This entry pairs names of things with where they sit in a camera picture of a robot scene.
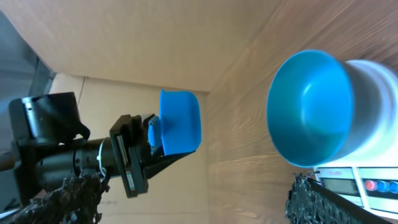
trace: white machine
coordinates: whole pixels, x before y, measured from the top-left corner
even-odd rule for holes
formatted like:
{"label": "white machine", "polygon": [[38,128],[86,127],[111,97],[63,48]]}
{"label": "white machine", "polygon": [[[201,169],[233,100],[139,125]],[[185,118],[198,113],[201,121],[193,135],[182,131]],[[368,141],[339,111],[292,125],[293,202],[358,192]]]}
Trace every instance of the white machine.
{"label": "white machine", "polygon": [[350,155],[315,168],[322,185],[375,215],[398,220],[398,81],[391,69],[367,60],[348,64],[369,75],[381,92],[379,119]]}

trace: wooden table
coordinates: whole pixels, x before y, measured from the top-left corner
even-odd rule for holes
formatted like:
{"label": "wooden table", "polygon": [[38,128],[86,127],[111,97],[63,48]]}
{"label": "wooden table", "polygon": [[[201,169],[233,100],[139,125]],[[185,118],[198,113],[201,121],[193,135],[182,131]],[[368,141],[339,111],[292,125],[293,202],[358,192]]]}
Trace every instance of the wooden table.
{"label": "wooden table", "polygon": [[398,70],[396,0],[287,0],[264,14],[261,30],[207,100],[212,223],[288,223],[285,201],[298,169],[272,145],[266,99],[289,56],[322,49]]}

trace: digital display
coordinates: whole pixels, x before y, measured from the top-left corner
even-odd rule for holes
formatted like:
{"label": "digital display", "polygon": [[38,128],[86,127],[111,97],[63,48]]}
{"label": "digital display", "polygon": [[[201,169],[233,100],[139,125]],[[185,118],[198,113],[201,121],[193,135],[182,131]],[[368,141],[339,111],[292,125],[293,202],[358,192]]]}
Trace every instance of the digital display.
{"label": "digital display", "polygon": [[358,194],[358,188],[354,180],[346,179],[322,179],[323,186],[337,194]]}

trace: wire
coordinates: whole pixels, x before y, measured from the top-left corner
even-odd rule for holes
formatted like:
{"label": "wire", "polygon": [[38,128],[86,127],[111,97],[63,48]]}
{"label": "wire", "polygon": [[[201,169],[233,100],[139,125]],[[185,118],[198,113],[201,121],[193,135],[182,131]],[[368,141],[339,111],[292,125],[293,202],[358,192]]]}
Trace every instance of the wire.
{"label": "wire", "polygon": [[102,176],[106,177],[106,169],[104,167],[102,167],[102,163],[101,163],[101,153],[102,153],[102,147],[104,145],[104,142],[105,142],[105,139],[103,139],[101,144],[99,145],[97,160],[98,160],[98,164],[99,164],[99,171],[101,172]]}

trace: wood grain surface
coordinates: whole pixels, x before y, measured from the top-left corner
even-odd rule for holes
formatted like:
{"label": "wood grain surface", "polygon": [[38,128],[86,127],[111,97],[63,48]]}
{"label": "wood grain surface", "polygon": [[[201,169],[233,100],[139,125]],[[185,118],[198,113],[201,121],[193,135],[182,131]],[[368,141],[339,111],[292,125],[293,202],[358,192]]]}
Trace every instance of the wood grain surface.
{"label": "wood grain surface", "polygon": [[209,92],[280,1],[2,0],[55,72]]}
{"label": "wood grain surface", "polygon": [[207,99],[212,223],[288,223],[289,165],[275,150],[266,100],[281,64],[302,49],[371,59],[398,70],[398,1],[286,0]]}

